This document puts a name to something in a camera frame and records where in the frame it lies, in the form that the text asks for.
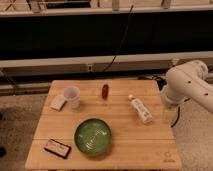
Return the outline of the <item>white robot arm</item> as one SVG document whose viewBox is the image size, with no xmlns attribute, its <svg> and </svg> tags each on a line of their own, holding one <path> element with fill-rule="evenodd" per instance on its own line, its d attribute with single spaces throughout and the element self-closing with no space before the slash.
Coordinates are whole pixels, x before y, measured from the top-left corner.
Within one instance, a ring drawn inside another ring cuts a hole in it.
<svg viewBox="0 0 213 171">
<path fill-rule="evenodd" d="M 185 98 L 193 99 L 213 114 L 213 86 L 205 81 L 207 76 L 208 67 L 200 60 L 177 65 L 166 72 L 166 85 L 160 92 L 166 123 L 172 123 Z"/>
</svg>

